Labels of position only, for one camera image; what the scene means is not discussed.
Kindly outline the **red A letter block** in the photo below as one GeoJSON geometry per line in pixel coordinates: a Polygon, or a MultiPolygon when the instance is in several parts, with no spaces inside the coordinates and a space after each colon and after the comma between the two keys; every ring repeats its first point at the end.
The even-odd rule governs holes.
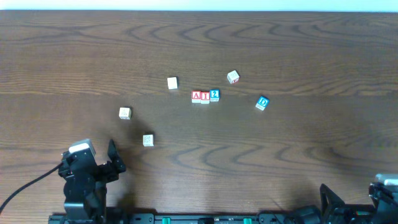
{"type": "Polygon", "coordinates": [[[201,91],[193,90],[191,95],[192,103],[201,103],[201,91]]]}

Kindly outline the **red I letter block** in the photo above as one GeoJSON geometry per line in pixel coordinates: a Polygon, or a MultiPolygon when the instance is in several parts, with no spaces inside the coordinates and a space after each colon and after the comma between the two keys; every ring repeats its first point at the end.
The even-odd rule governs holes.
{"type": "Polygon", "coordinates": [[[210,92],[202,91],[200,93],[200,103],[201,104],[209,104],[210,103],[210,92]]]}

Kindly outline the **blue 2 number block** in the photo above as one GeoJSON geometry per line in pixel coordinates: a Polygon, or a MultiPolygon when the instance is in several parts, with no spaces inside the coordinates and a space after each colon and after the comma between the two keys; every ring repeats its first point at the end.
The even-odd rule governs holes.
{"type": "Polygon", "coordinates": [[[220,91],[218,89],[210,90],[210,101],[218,102],[219,100],[220,100],[220,91]]]}

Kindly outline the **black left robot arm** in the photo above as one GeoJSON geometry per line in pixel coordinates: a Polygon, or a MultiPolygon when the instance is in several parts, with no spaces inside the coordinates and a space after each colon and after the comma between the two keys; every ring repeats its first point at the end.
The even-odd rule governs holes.
{"type": "Polygon", "coordinates": [[[70,223],[107,223],[106,184],[126,171],[114,141],[108,144],[109,160],[98,165],[90,139],[73,143],[62,154],[58,174],[65,179],[63,193],[66,221],[70,223]]]}

